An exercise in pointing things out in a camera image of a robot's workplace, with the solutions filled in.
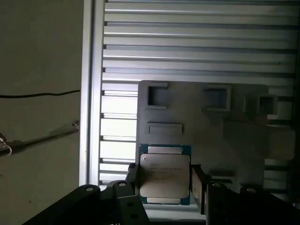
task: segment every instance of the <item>rectangular slot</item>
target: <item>rectangular slot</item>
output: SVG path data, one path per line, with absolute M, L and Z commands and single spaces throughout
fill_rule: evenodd
M 152 135 L 182 135 L 182 124 L 147 123 L 146 133 Z

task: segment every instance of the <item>gray floor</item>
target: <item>gray floor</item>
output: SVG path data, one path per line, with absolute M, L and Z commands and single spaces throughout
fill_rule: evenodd
M 80 88 L 83 1 L 2 0 L 0 95 Z M 9 140 L 47 135 L 80 116 L 80 94 L 0 99 Z M 78 185 L 79 135 L 0 158 L 0 224 L 21 224 Z

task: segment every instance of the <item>square cutout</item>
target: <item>square cutout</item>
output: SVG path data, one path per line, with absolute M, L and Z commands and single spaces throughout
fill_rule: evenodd
M 258 98 L 258 114 L 277 114 L 277 97 L 260 96 Z
M 207 111 L 230 112 L 231 87 L 224 85 L 209 85 L 205 90 L 208 105 Z

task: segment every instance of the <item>screw head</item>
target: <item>screw head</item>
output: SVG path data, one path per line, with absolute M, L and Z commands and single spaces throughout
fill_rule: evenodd
M 212 186 L 215 187 L 215 188 L 221 187 L 221 185 L 219 183 L 213 183 Z
M 254 188 L 251 188 L 251 187 L 248 187 L 247 188 L 247 191 L 250 192 L 250 193 L 255 193 L 255 189 Z

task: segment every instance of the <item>black cable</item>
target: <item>black cable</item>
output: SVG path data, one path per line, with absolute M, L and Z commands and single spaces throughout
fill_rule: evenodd
M 39 94 L 32 94 L 32 95 L 0 95 L 0 98 L 33 98 L 33 97 L 39 97 L 39 96 L 62 96 L 62 95 L 68 95 L 73 94 L 76 92 L 80 92 L 80 90 L 72 90 L 67 91 L 63 93 L 39 93 Z

